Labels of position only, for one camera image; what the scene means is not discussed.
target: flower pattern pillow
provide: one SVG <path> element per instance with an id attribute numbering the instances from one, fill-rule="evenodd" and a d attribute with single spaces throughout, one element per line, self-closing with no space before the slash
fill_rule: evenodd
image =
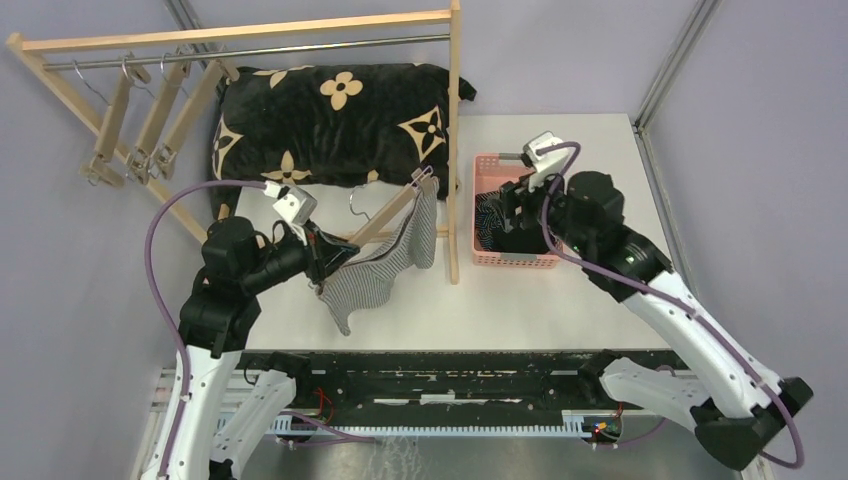
<path id="1" fill-rule="evenodd" d="M 448 188 L 448 71 L 428 64 L 239 68 L 212 142 L 219 179 L 403 185 L 422 164 Z M 476 90 L 460 80 L 460 99 Z M 213 193 L 235 207 L 238 189 Z"/>

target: gray wall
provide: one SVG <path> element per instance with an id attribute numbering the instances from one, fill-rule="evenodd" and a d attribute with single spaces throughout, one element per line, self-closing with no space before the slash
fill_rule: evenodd
<path id="1" fill-rule="evenodd" d="M 840 0 L 724 2 L 651 134 L 704 303 L 816 392 L 781 479 L 845 478 L 846 24 Z"/>
<path id="2" fill-rule="evenodd" d="M 205 26 L 312 20 L 447 8 L 450 0 L 193 0 Z M 633 117 L 695 0 L 462 0 L 462 75 L 479 91 L 463 114 L 626 112 Z M 444 32 L 390 28 L 272 41 L 231 49 Z M 429 62 L 447 66 L 447 45 L 307 52 L 243 60 L 303 64 Z"/>
<path id="3" fill-rule="evenodd" d="M 173 27 L 161 3 L 146 0 L 4 2 L 2 13 L 3 38 Z M 0 50 L 0 477 L 126 478 L 159 369 L 173 363 L 142 262 L 158 205 L 136 185 L 89 187 L 76 171 L 94 136 Z M 115 75 L 92 83 L 109 95 Z M 137 126 L 150 100 L 132 97 L 144 107 L 130 113 Z M 197 138 L 192 148 L 178 184 L 203 177 Z M 194 206 L 208 218 L 203 199 Z M 170 220 L 157 238 L 155 268 L 176 309 L 199 267 L 197 243 Z"/>

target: pink basket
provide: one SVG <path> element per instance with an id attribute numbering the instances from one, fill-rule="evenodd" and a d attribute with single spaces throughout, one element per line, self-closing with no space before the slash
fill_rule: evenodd
<path id="1" fill-rule="evenodd" d="M 474 196 L 492 192 L 508 181 L 530 173 L 531 170 L 517 160 L 501 160 L 497 153 L 481 153 L 474 157 Z M 477 240 L 477 215 L 471 206 L 471 252 L 475 265 L 498 267 L 553 268 L 559 257 L 553 254 L 534 255 L 532 253 L 487 252 Z"/>

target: wooden hanger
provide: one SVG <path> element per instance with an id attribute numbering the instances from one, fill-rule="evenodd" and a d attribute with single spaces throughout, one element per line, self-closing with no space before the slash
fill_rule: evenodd
<path id="1" fill-rule="evenodd" d="M 209 101 L 215 96 L 218 82 L 225 75 L 233 82 L 239 78 L 238 70 L 229 60 L 218 58 L 209 62 L 197 87 L 177 114 L 174 125 L 165 135 L 162 146 L 156 150 L 154 160 L 166 179 L 170 180 L 174 175 L 174 161 L 177 153 L 183 148 L 189 129 L 203 113 L 203 109 L 209 105 Z"/>
<path id="2" fill-rule="evenodd" d="M 425 171 L 420 168 L 412 172 L 412 182 L 404 185 L 388 203 L 383 205 L 383 208 L 376 215 L 368 220 L 368 223 L 362 226 L 356 233 L 348 238 L 348 242 L 360 247 L 367 244 L 376 235 L 380 234 L 380 230 L 385 227 L 391 219 L 393 219 L 409 202 L 415 199 L 418 194 L 418 189 L 431 190 L 435 188 L 436 181 L 431 175 L 432 168 L 428 167 Z"/>
<path id="3" fill-rule="evenodd" d="M 87 177 L 89 182 L 103 181 L 113 187 L 121 187 L 124 185 L 124 177 L 112 170 L 106 164 L 112 161 L 115 155 L 115 147 L 118 145 L 118 140 L 121 134 L 121 127 L 124 124 L 124 117 L 127 114 L 127 107 L 130 103 L 130 89 L 132 89 L 136 80 L 143 83 L 150 82 L 150 74 L 142 66 L 124 68 L 118 76 L 118 84 L 115 86 L 115 92 L 112 94 L 112 101 L 109 102 L 109 107 L 106 108 L 106 114 L 103 116 L 103 122 L 100 124 L 100 130 L 97 132 L 97 141 L 94 144 L 94 158 L 86 165 L 80 168 L 80 174 Z"/>
<path id="4" fill-rule="evenodd" d="M 147 185 L 150 179 L 150 158 L 153 156 L 156 142 L 159 141 L 162 130 L 165 129 L 165 122 L 168 121 L 171 108 L 177 99 L 177 93 L 182 88 L 183 80 L 188 77 L 191 69 L 191 62 L 177 62 L 171 65 L 166 74 L 165 57 L 167 55 L 167 53 L 162 55 L 162 62 L 160 63 L 162 84 L 159 87 L 159 93 L 156 95 L 153 106 L 141 127 L 138 140 L 135 142 L 135 149 L 130 154 L 130 158 L 127 159 L 127 168 L 142 185 Z"/>

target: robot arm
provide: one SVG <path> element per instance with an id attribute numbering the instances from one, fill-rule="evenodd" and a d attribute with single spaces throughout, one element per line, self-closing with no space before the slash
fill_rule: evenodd
<path id="1" fill-rule="evenodd" d="M 181 397 L 174 388 L 143 480 L 240 478 L 262 435 L 294 400 L 304 372 L 309 371 L 303 357 L 272 355 L 249 400 L 215 433 L 227 383 L 259 317 L 256 295 L 300 273 L 320 283 L 359 253 L 359 247 L 322 232 L 309 220 L 317 202 L 307 192 L 272 182 L 266 185 L 265 194 L 277 199 L 274 209 L 282 217 L 285 234 L 277 244 L 260 246 L 246 218 L 226 218 L 209 228 L 201 248 L 205 265 L 180 310 L 179 333 L 191 366 L 189 395 Z M 177 372 L 182 371 L 178 355 Z M 179 429 L 169 442 L 181 403 Z M 169 443 L 173 447 L 166 452 Z"/>
<path id="2" fill-rule="evenodd" d="M 574 263 L 583 266 L 589 280 L 656 330 L 698 377 L 674 378 L 603 352 L 580 371 L 590 394 L 602 389 L 613 400 L 668 418 L 693 431 L 720 462 L 742 470 L 786 426 L 766 389 L 792 416 L 812 391 L 799 378 L 781 379 L 716 322 L 668 258 L 624 224 L 624 196 L 609 175 L 579 172 L 566 188 L 556 187 L 562 181 L 557 174 L 567 170 L 579 149 L 577 144 L 559 148 L 565 145 L 546 132 L 524 147 L 522 161 L 533 173 L 500 188 L 506 229 L 537 226 L 546 215 L 550 233 L 580 257 Z M 587 268 L 593 266 L 630 282 Z"/>

